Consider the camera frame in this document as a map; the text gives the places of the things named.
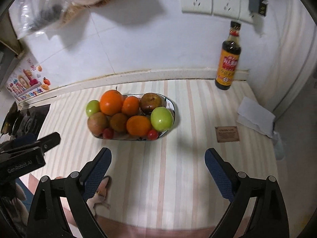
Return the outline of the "soy sauce bottle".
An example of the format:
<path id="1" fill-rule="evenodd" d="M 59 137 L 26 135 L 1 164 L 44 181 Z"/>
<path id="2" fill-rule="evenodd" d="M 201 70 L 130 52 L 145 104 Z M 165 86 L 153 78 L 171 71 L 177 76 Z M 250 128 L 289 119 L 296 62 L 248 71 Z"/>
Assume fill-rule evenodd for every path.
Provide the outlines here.
<path id="1" fill-rule="evenodd" d="M 228 38 L 222 43 L 215 85 L 221 90 L 228 90 L 234 80 L 236 68 L 241 54 L 240 46 L 241 24 L 230 22 Z"/>

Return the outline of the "green apple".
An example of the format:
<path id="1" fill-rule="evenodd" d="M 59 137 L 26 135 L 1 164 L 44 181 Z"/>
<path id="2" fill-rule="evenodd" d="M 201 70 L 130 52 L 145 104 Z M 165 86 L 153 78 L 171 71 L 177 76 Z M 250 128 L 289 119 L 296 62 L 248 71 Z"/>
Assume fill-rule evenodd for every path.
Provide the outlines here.
<path id="1" fill-rule="evenodd" d="M 172 128 L 174 118 L 167 108 L 161 106 L 152 111 L 150 115 L 150 122 L 155 130 L 158 132 L 164 132 Z"/>
<path id="2" fill-rule="evenodd" d="M 88 117 L 91 115 L 100 112 L 100 106 L 99 106 L 99 101 L 98 100 L 92 100 L 87 103 L 87 106 L 85 108 L 85 112 Z"/>

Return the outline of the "dark orange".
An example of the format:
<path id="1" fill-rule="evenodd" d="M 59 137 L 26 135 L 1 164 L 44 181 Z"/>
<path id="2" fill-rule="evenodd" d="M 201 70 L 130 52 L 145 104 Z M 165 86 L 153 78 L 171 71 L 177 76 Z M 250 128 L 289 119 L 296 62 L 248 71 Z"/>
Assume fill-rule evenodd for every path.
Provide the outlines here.
<path id="1" fill-rule="evenodd" d="M 123 113 L 117 113 L 110 119 L 111 128 L 117 133 L 126 133 L 127 116 Z"/>

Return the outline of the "cherry tomato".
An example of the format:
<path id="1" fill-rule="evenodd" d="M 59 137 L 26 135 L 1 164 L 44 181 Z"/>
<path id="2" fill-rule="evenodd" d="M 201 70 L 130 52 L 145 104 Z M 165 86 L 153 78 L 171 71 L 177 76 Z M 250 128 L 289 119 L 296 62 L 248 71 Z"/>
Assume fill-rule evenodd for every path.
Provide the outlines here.
<path id="1" fill-rule="evenodd" d="M 151 129 L 148 133 L 147 133 L 147 140 L 156 140 L 159 137 L 159 132 L 155 129 Z"/>
<path id="2" fill-rule="evenodd" d="M 115 132 L 112 128 L 106 128 L 103 130 L 103 139 L 111 140 L 113 139 Z"/>

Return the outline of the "large orange on plate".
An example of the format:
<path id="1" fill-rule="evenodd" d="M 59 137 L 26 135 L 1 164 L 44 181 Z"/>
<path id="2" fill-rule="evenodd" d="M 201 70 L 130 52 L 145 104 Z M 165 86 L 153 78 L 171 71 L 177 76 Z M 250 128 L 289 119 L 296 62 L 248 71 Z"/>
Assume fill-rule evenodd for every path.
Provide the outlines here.
<path id="1" fill-rule="evenodd" d="M 102 113 L 113 116 L 121 112 L 124 103 L 123 95 L 117 90 L 108 90 L 103 93 L 99 101 L 99 107 Z"/>

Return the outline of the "dark red apple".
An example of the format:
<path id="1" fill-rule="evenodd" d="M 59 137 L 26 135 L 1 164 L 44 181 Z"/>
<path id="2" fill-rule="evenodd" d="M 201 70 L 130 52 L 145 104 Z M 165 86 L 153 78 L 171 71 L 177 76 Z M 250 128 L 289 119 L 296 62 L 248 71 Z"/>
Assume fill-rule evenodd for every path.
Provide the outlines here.
<path id="1" fill-rule="evenodd" d="M 162 106 L 162 99 L 156 93 L 145 93 L 140 100 L 140 108 L 144 114 L 150 114 L 155 108 Z"/>

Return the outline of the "brown label patch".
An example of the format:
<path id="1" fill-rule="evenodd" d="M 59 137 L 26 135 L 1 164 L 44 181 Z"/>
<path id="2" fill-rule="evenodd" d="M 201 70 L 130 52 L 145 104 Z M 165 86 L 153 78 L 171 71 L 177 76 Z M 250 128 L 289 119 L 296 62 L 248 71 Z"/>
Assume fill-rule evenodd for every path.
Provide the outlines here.
<path id="1" fill-rule="evenodd" d="M 215 127 L 215 132 L 218 143 L 240 141 L 237 126 L 217 126 Z"/>

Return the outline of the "bright orange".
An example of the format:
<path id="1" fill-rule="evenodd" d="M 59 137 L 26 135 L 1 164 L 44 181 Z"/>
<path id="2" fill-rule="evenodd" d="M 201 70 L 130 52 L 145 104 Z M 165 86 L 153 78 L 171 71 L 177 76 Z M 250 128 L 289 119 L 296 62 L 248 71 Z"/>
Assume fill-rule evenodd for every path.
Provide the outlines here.
<path id="1" fill-rule="evenodd" d="M 146 116 L 135 115 L 128 119 L 126 129 L 132 136 L 144 137 L 152 129 L 152 125 Z"/>

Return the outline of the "large brown pear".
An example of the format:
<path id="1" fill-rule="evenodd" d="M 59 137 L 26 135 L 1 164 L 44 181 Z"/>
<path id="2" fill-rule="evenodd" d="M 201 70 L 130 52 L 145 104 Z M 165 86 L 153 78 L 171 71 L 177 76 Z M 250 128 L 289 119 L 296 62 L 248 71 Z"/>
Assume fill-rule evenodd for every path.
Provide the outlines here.
<path id="1" fill-rule="evenodd" d="M 87 125 L 94 136 L 100 136 L 109 127 L 109 121 L 105 114 L 97 112 L 88 118 Z"/>

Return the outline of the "colourful sticker card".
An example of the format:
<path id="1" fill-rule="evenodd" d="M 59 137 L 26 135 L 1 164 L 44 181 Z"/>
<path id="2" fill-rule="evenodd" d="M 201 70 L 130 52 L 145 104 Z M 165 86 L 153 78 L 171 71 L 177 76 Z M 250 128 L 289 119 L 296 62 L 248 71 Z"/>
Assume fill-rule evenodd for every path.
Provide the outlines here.
<path id="1" fill-rule="evenodd" d="M 7 91 L 18 102 L 36 97 L 51 88 L 47 71 L 31 52 L 27 52 L 8 77 Z"/>

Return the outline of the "clear plastic bag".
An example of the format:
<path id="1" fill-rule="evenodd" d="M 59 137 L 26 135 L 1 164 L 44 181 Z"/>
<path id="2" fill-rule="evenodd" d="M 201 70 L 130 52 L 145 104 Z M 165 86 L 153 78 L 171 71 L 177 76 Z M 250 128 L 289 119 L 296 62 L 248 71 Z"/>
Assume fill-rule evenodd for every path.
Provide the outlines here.
<path id="1" fill-rule="evenodd" d="M 9 9 L 18 39 L 42 35 L 67 25 L 76 15 L 111 0 L 15 0 Z"/>

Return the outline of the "small orange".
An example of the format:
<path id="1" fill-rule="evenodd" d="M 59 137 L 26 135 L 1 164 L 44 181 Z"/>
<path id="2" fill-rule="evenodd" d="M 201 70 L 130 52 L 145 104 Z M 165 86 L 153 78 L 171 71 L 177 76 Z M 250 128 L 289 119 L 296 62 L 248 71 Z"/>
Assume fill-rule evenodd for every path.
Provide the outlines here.
<path id="1" fill-rule="evenodd" d="M 140 101 L 135 96 L 128 96 L 125 98 L 121 112 L 129 117 L 135 116 L 139 113 Z"/>

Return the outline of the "patterned oval plate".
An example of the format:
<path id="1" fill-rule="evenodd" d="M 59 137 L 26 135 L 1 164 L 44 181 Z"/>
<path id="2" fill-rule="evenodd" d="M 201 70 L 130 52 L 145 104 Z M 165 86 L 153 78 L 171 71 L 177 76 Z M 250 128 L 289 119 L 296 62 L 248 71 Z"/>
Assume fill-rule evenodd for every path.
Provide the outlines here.
<path id="1" fill-rule="evenodd" d="M 165 97 L 164 95 L 162 94 L 158 94 L 161 99 L 162 99 L 162 106 L 167 108 L 171 114 L 173 115 L 173 118 L 174 118 L 174 122 L 173 122 L 173 125 L 175 123 L 175 115 L 176 115 L 176 110 L 175 110 L 175 106 L 173 104 L 173 102 L 168 98 L 168 97 Z M 141 108 L 139 108 L 139 113 L 138 115 L 143 115 L 143 116 L 146 116 L 149 120 L 150 120 L 150 114 L 144 114 L 142 111 L 141 111 Z M 158 139 L 165 136 L 170 130 L 168 131 L 164 131 L 164 132 L 159 132 L 159 136 L 158 136 Z M 144 136 L 144 137 L 139 137 L 139 136 L 132 136 L 128 133 L 128 131 L 126 131 L 126 133 L 117 133 L 115 132 L 115 135 L 113 137 L 112 140 L 124 140 L 124 141 L 146 141 L 147 140 L 147 136 Z"/>

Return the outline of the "white folded paper towel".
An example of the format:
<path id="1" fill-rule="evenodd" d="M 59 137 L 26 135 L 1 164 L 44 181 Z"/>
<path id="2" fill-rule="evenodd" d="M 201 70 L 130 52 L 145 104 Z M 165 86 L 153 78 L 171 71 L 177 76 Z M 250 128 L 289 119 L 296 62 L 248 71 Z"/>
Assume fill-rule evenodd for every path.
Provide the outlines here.
<path id="1" fill-rule="evenodd" d="M 237 122 L 269 138 L 273 137 L 275 115 L 258 102 L 244 97 L 239 108 Z"/>

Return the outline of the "black gas stove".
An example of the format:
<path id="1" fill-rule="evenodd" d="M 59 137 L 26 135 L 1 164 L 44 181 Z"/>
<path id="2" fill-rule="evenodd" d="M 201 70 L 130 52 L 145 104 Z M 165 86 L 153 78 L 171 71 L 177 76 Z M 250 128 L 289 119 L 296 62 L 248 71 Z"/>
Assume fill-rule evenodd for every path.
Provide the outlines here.
<path id="1" fill-rule="evenodd" d="M 27 134 L 33 134 L 37 138 L 49 109 L 50 104 L 18 110 L 17 103 L 13 102 L 4 119 L 1 136 L 8 134 L 11 139 L 17 139 Z"/>

